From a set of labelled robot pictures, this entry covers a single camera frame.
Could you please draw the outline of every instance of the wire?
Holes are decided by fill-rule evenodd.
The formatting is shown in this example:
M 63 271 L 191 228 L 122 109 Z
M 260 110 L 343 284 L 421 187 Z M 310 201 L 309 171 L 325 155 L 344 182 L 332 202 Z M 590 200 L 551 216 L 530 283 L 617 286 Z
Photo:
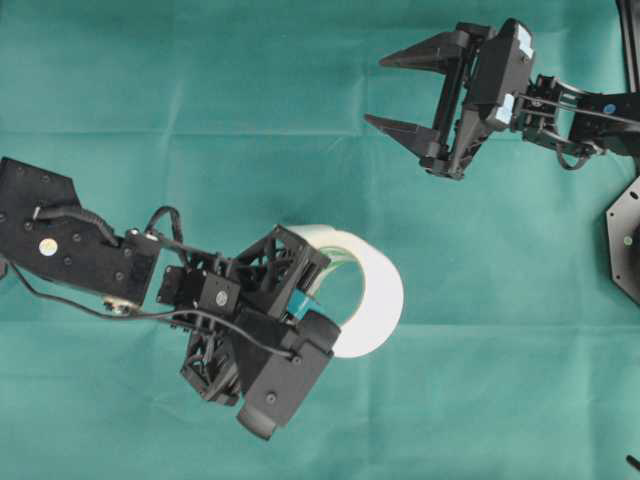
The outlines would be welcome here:
M 593 117 L 602 117 L 602 118 L 606 118 L 606 119 L 609 119 L 609 120 L 616 120 L 618 122 L 628 123 L 629 125 L 635 125 L 636 127 L 640 127 L 640 122 L 637 122 L 635 120 L 630 120 L 630 119 L 624 118 L 624 117 L 619 117 L 617 115 L 609 115 L 607 113 L 594 112 L 592 110 L 585 110 L 584 108 L 572 107 L 572 106 L 566 105 L 564 103 L 554 102 L 552 100 L 544 100 L 544 99 L 538 98 L 538 97 L 530 97 L 529 95 L 524 95 L 522 93 L 520 95 L 518 95 L 518 96 L 522 97 L 522 98 L 524 98 L 526 100 L 532 101 L 532 102 L 540 102 L 540 103 L 544 103 L 546 105 L 553 105 L 553 106 L 558 107 L 558 108 L 564 108 L 565 110 L 568 110 L 570 112 L 582 113 L 584 115 L 591 115 Z
M 155 211 L 155 213 L 151 216 L 149 222 L 147 223 L 145 233 L 155 233 L 156 230 L 154 227 L 156 223 L 158 223 L 158 221 L 167 214 L 169 214 L 169 216 L 171 217 L 171 232 L 173 233 L 173 240 L 178 244 L 182 244 L 184 242 L 184 236 L 182 234 L 182 221 L 180 219 L 180 212 L 176 208 L 168 205 L 160 207 Z M 182 264 L 185 266 L 188 265 L 189 260 L 187 259 L 186 252 L 184 250 L 178 250 L 176 253 L 180 257 L 180 261 L 182 262 Z
M 175 319 L 173 319 L 171 317 L 180 316 L 180 315 L 200 315 L 201 317 L 208 318 L 209 320 L 212 320 L 213 322 L 217 322 L 220 325 L 223 325 L 223 326 L 227 327 L 229 330 L 233 330 L 235 333 L 237 333 L 241 337 L 245 338 L 246 340 L 248 340 L 249 342 L 253 343 L 257 347 L 262 348 L 263 350 L 266 350 L 269 353 L 272 353 L 273 355 L 278 355 L 278 356 L 285 357 L 285 358 L 292 358 L 294 356 L 293 353 L 291 353 L 291 352 L 289 352 L 287 350 L 281 350 L 281 349 L 278 349 L 278 348 L 274 348 L 274 347 L 270 347 L 268 345 L 265 345 L 260 340 L 256 339 L 253 335 L 251 335 L 249 332 L 244 330 L 243 328 L 235 325 L 234 323 L 232 323 L 232 322 L 230 322 L 228 320 L 225 320 L 224 318 L 220 318 L 220 317 L 218 317 L 216 315 L 213 315 L 212 313 L 205 312 L 203 310 L 197 310 L 197 309 L 189 308 L 189 309 L 173 310 L 173 311 L 170 311 L 170 312 L 161 312 L 161 313 L 140 312 L 140 313 L 129 314 L 129 315 L 109 315 L 109 314 L 106 314 L 106 313 L 102 313 L 102 312 L 99 312 L 99 311 L 94 310 L 92 308 L 89 308 L 89 307 L 86 307 L 84 305 L 81 305 L 80 303 L 74 302 L 73 300 L 69 300 L 68 298 L 59 297 L 57 295 L 50 295 L 48 293 L 39 292 L 38 290 L 33 288 L 33 286 L 29 283 L 29 281 L 24 277 L 22 272 L 18 269 L 18 267 L 15 266 L 15 264 L 13 262 L 9 262 L 9 266 L 16 273 L 16 275 L 18 276 L 18 279 L 20 280 L 20 283 L 22 283 L 22 285 L 32 295 L 34 295 L 34 296 L 36 296 L 38 298 L 42 298 L 44 300 L 50 300 L 50 301 L 53 301 L 53 302 L 62 303 L 64 305 L 67 305 L 69 307 L 73 307 L 73 308 L 75 308 L 77 310 L 80 310 L 80 311 L 82 311 L 84 313 L 87 313 L 89 315 L 92 315 L 94 317 L 102 318 L 104 320 L 117 320 L 117 321 L 158 320 L 158 321 L 163 322 L 163 323 L 168 323 L 168 324 L 172 324 L 172 325 L 178 325 L 178 326 L 182 326 L 182 327 L 185 327 L 185 328 L 194 329 L 192 324 L 187 323 L 187 322 L 182 322 L 180 320 L 175 320 Z
M 96 213 L 89 210 L 85 210 L 82 207 L 76 205 L 66 205 L 63 207 L 51 207 L 40 208 L 36 207 L 33 214 L 33 220 L 54 220 L 56 218 L 71 217 L 76 220 L 80 220 L 85 223 L 95 225 L 102 236 L 114 247 L 118 246 L 118 240 L 116 239 L 113 228 L 109 225 L 105 219 Z

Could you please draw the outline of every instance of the black cable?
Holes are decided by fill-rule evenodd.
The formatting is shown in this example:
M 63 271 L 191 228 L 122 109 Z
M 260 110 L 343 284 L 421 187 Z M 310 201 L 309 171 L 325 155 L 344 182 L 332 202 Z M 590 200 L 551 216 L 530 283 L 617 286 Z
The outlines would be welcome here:
M 627 463 L 636 470 L 640 471 L 640 462 L 633 455 L 627 455 Z
M 169 216 L 171 217 L 171 232 L 173 233 L 173 240 L 176 243 L 183 243 L 184 236 L 182 233 L 182 220 L 180 219 L 180 212 L 176 208 L 168 205 L 160 207 L 155 211 L 155 213 L 151 216 L 149 222 L 147 223 L 145 233 L 156 233 L 156 223 L 158 223 L 158 221 L 167 214 L 169 214 Z M 187 259 L 187 254 L 182 250 L 178 250 L 176 253 L 180 257 L 180 261 L 182 261 L 182 264 L 185 266 L 188 265 L 189 261 Z
M 78 207 L 75 205 L 50 208 L 38 207 L 33 214 L 34 221 L 55 220 L 62 217 L 71 217 L 75 218 L 76 220 L 95 225 L 98 230 L 100 230 L 100 233 L 107 240 L 107 242 L 109 242 L 114 247 L 118 246 L 118 240 L 113 233 L 113 228 L 98 214 L 93 213 L 89 210 L 85 210 L 82 207 Z
M 526 100 L 529 100 L 531 102 L 540 102 L 540 103 L 544 103 L 546 105 L 553 105 L 555 107 L 563 108 L 563 109 L 568 110 L 570 112 L 582 113 L 584 115 L 591 115 L 593 117 L 607 118 L 609 120 L 615 120 L 617 122 L 628 123 L 629 125 L 635 125 L 636 127 L 640 127 L 640 122 L 637 122 L 635 120 L 630 120 L 630 119 L 624 118 L 624 117 L 619 117 L 617 115 L 610 115 L 610 114 L 602 113 L 602 112 L 594 112 L 593 110 L 585 110 L 583 108 L 572 107 L 572 106 L 566 105 L 564 103 L 554 102 L 552 100 L 544 100 L 544 99 L 538 98 L 538 97 L 530 97 L 529 95 L 524 95 L 522 93 L 519 94 L 518 96 L 522 97 L 522 98 L 524 98 Z
M 22 274 L 22 272 L 18 269 L 18 267 L 15 266 L 15 264 L 13 262 L 9 262 L 9 266 L 11 267 L 11 269 L 16 273 L 16 275 L 18 276 L 18 279 L 20 280 L 20 283 L 22 283 L 22 285 L 34 296 L 38 297 L 38 298 L 42 298 L 44 300 L 50 300 L 53 302 L 58 302 L 58 303 L 62 303 L 64 305 L 67 305 L 69 307 L 73 307 L 77 310 L 80 310 L 84 313 L 87 313 L 89 315 L 92 315 L 94 317 L 98 317 L 98 318 L 102 318 L 104 320 L 117 320 L 117 321 L 123 321 L 123 320 L 158 320 L 160 322 L 163 323 L 168 323 L 168 324 L 172 324 L 172 325 L 178 325 L 178 326 L 182 326 L 185 328 L 191 328 L 193 329 L 193 325 L 187 323 L 187 322 L 181 322 L 180 320 L 175 320 L 171 317 L 177 316 L 177 315 L 200 315 L 201 317 L 205 317 L 208 318 L 209 320 L 212 320 L 214 322 L 217 322 L 225 327 L 227 327 L 229 330 L 233 330 L 235 333 L 237 333 L 238 335 L 244 337 L 245 339 L 247 339 L 248 341 L 250 341 L 251 343 L 253 343 L 254 345 L 256 345 L 259 348 L 262 348 L 263 350 L 266 350 L 269 353 L 272 353 L 274 355 L 279 355 L 281 357 L 285 357 L 285 358 L 291 358 L 293 357 L 293 354 L 287 350 L 280 350 L 278 348 L 273 348 L 270 347 L 268 345 L 265 345 L 264 343 L 260 342 L 258 339 L 256 339 L 253 335 L 251 335 L 249 332 L 247 332 L 246 330 L 244 330 L 243 328 L 235 325 L 234 323 L 225 320 L 224 318 L 220 318 L 217 317 L 216 315 L 213 315 L 209 312 L 205 312 L 203 310 L 197 310 L 197 309 L 179 309 L 179 310 L 173 310 L 170 312 L 161 312 L 161 313 L 146 313 L 146 312 L 140 312 L 140 313 L 135 313 L 135 314 L 129 314 L 129 315 L 109 315 L 106 313 L 102 313 L 99 312 L 97 310 L 93 310 L 92 308 L 89 307 L 85 307 L 84 305 L 81 305 L 77 302 L 74 302 L 73 300 L 69 300 L 68 298 L 64 298 L 64 297 L 58 297 L 57 295 L 50 295 L 48 293 L 42 293 L 37 291 L 35 288 L 33 288 L 33 286 L 29 283 L 29 281 L 24 277 L 24 275 Z
M 578 157 L 578 161 L 575 164 L 571 165 L 564 159 L 564 155 L 562 155 L 562 144 L 560 142 L 556 143 L 556 157 L 558 158 L 558 163 L 560 164 L 560 166 L 569 171 L 582 168 L 584 164 L 587 163 L 587 160 L 589 160 L 588 155 L 580 155 Z

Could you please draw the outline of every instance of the teal fabric background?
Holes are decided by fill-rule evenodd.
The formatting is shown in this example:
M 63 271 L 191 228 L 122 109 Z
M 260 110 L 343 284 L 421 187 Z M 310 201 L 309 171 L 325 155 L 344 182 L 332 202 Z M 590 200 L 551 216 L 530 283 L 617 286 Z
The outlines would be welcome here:
M 190 244 L 233 255 L 275 223 L 328 223 L 384 251 L 406 287 L 387 344 L 333 361 L 266 444 L 178 375 L 184 334 L 89 318 L 8 278 L 3 479 L 635 475 L 640 317 L 609 280 L 603 222 L 631 160 L 567 173 L 504 133 L 455 183 L 362 120 L 430 125 L 442 78 L 376 62 L 459 20 L 518 18 L 534 75 L 623 91 L 613 0 L 4 0 L 0 13 L 2 154 L 72 176 L 119 232 L 168 203 Z

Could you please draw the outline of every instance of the white tape roll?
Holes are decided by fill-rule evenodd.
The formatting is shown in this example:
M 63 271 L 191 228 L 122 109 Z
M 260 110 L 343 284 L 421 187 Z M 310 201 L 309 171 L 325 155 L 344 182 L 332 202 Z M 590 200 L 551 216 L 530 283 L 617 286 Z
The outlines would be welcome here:
M 381 346 L 398 325 L 404 303 L 402 279 L 391 260 L 360 237 L 329 225 L 287 228 L 304 238 L 312 247 L 327 254 L 332 263 L 351 259 L 362 270 L 362 299 L 354 314 L 340 325 L 342 333 L 333 347 L 335 356 L 360 357 Z M 330 266 L 318 278 L 314 287 L 317 288 L 335 268 Z

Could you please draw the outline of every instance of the roll of tape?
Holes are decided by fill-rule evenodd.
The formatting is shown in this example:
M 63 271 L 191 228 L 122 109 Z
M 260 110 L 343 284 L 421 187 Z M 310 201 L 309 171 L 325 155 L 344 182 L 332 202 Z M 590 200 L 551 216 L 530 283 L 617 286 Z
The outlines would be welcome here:
M 391 260 L 360 237 L 329 225 L 287 228 L 332 260 L 310 293 L 345 260 L 355 261 L 362 271 L 364 289 L 360 305 L 340 325 L 342 333 L 333 348 L 335 356 L 355 358 L 380 347 L 398 325 L 404 304 L 402 279 Z

